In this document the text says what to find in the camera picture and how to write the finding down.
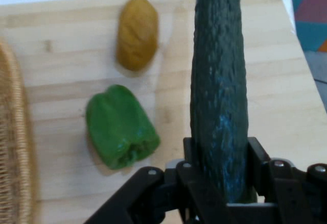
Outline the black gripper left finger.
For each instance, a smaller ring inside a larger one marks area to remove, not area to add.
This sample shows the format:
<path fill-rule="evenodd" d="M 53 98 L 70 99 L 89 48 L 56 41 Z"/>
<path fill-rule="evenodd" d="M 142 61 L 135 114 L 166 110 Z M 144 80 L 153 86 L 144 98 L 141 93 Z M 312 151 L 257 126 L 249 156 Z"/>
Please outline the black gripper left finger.
<path fill-rule="evenodd" d="M 162 223 L 178 210 L 183 223 L 227 223 L 227 206 L 198 169 L 192 138 L 174 168 L 138 170 L 86 223 Z"/>

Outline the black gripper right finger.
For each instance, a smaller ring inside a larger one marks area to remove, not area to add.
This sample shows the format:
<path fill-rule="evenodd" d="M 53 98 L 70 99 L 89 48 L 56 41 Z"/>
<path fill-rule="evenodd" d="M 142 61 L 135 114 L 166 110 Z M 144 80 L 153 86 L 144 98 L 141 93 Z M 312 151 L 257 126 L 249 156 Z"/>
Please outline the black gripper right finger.
<path fill-rule="evenodd" d="M 255 137 L 248 138 L 248 179 L 277 211 L 278 223 L 326 223 L 326 164 L 297 169 L 270 158 Z"/>

